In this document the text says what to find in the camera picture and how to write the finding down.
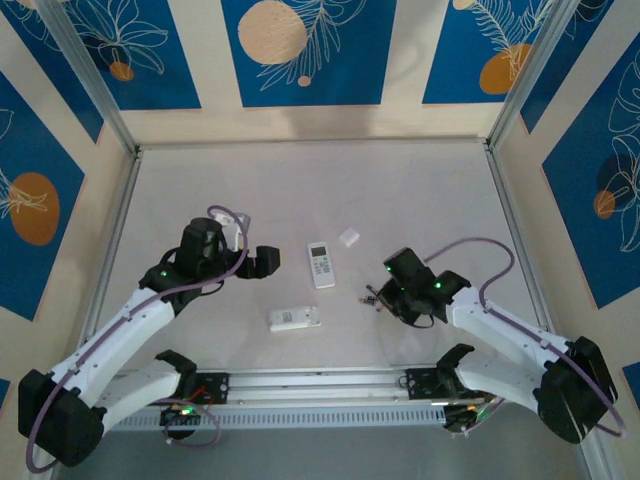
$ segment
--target black wire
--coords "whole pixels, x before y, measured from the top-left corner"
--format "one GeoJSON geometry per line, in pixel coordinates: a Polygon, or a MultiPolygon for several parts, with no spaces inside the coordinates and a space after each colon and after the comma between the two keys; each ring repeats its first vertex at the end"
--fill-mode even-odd
{"type": "Polygon", "coordinates": [[[214,293],[218,293],[220,290],[222,290],[222,287],[224,287],[224,280],[220,282],[220,286],[218,288],[216,288],[215,290],[211,290],[210,292],[203,293],[200,296],[206,297],[207,295],[213,295],[214,293]]]}
{"type": "Polygon", "coordinates": [[[434,320],[433,315],[429,315],[429,318],[431,319],[431,325],[425,325],[425,326],[422,326],[422,325],[409,325],[409,326],[413,327],[413,328],[420,328],[420,329],[426,330],[427,328],[431,328],[436,324],[436,321],[434,320]]]}

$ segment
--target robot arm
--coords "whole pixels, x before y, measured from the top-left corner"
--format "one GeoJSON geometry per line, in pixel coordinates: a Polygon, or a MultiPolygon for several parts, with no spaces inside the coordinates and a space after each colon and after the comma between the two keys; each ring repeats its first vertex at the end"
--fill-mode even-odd
{"type": "Polygon", "coordinates": [[[472,333],[500,354],[457,345],[421,379],[427,395],[459,398],[465,392],[487,392],[533,410],[571,443],[584,439],[607,406],[565,359],[577,364],[611,403],[617,400],[602,354],[590,340],[570,342],[491,302],[483,305],[469,281],[450,271],[436,277],[411,249],[384,264],[392,278],[378,297],[394,316],[412,325],[420,315],[433,315],[472,333]]]}
{"type": "MultiPolygon", "coordinates": [[[[246,233],[249,217],[236,217],[246,233]]],[[[276,248],[259,246],[255,258],[243,254],[246,245],[239,231],[240,225],[224,216],[193,219],[180,246],[165,253],[147,271],[139,289],[91,340],[48,374],[31,370],[21,380],[20,433],[29,437],[37,428],[35,443],[64,465],[75,466],[109,429],[131,413],[162,398],[188,396],[196,365],[171,351],[156,356],[142,370],[113,378],[152,335],[202,295],[203,282],[215,282],[235,267],[234,274],[245,279],[264,278],[279,268],[276,248]],[[51,398],[55,389],[58,393],[51,398]],[[50,407],[37,425],[36,418],[49,401],[50,407]]]]}

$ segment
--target cream wall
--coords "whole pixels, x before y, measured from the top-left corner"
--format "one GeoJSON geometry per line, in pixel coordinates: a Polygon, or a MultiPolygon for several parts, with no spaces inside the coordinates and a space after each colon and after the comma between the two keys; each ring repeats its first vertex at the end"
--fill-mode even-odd
{"type": "Polygon", "coordinates": [[[611,445],[629,480],[640,471],[640,412],[622,367],[640,360],[640,290],[595,307],[542,163],[638,34],[638,18],[637,0],[616,0],[532,134],[518,119],[498,148],[553,322],[559,333],[600,346],[618,388],[629,436],[611,445]]]}
{"type": "Polygon", "coordinates": [[[30,369],[47,371],[75,349],[77,326],[102,261],[114,197],[129,159],[108,127],[95,145],[49,82],[5,17],[0,14],[0,71],[84,171],[42,302],[33,322],[0,307],[0,378],[11,381],[0,412],[3,479],[24,470],[26,440],[17,429],[17,386],[30,369]]]}
{"type": "Polygon", "coordinates": [[[243,109],[220,0],[169,0],[202,110],[126,111],[142,145],[216,141],[470,136],[502,103],[422,105],[450,0],[398,0],[380,106],[243,109]]]}

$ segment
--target white table surface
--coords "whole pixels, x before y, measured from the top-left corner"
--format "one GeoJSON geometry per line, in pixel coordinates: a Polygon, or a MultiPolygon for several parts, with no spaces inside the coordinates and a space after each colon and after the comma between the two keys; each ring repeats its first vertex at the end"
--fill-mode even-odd
{"type": "MultiPolygon", "coordinates": [[[[125,368],[139,368],[167,348],[201,368],[238,370],[433,363],[457,343],[481,345],[451,325],[436,321],[417,330],[358,302],[367,283],[383,285],[382,261],[402,247],[423,258],[466,236],[512,246],[481,144],[377,140],[147,151],[100,325],[211,204],[248,213],[250,247],[280,248],[282,266],[264,280],[229,279],[220,293],[192,302],[125,368]],[[338,236],[348,227],[360,239],[346,248],[338,236]],[[313,286],[306,245],[317,241],[329,244],[333,288],[313,286]],[[303,305],[318,306],[322,326],[269,331],[269,310],[303,305]]],[[[497,247],[470,245],[431,267],[436,274],[453,270],[479,287],[507,261],[497,247]]],[[[537,324],[519,266],[488,296],[537,324]]]]}

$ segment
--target white eraser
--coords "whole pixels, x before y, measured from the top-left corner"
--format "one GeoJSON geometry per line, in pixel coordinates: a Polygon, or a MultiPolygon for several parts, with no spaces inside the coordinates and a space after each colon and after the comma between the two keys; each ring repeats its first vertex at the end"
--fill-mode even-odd
{"type": "Polygon", "coordinates": [[[339,237],[340,241],[345,247],[350,247],[351,245],[356,243],[356,240],[358,240],[359,238],[360,234],[356,232],[355,228],[352,227],[347,228],[339,237]]]}
{"type": "Polygon", "coordinates": [[[272,332],[320,326],[318,307],[296,307],[269,312],[269,329],[272,332]]]}

